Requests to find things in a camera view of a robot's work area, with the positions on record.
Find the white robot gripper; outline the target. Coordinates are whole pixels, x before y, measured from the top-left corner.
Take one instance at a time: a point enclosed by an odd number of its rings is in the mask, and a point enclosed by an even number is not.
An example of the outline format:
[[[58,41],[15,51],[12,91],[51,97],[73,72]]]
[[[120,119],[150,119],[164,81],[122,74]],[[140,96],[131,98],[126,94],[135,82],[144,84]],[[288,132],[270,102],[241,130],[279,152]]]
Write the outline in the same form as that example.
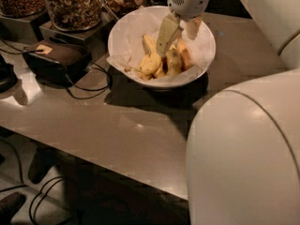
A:
[[[186,22],[187,37],[194,40],[199,32],[209,0],[167,0],[171,11],[161,23],[157,36],[157,53],[164,56],[183,32],[180,20]]]

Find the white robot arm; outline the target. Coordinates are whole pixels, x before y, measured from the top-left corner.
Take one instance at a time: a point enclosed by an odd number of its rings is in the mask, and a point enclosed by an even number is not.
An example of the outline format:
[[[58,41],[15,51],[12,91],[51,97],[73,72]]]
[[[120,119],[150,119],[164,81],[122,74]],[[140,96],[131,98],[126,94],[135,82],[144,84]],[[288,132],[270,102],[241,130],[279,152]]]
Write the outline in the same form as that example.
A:
[[[187,137],[191,225],[300,225],[300,0],[240,0],[285,71],[207,100]]]

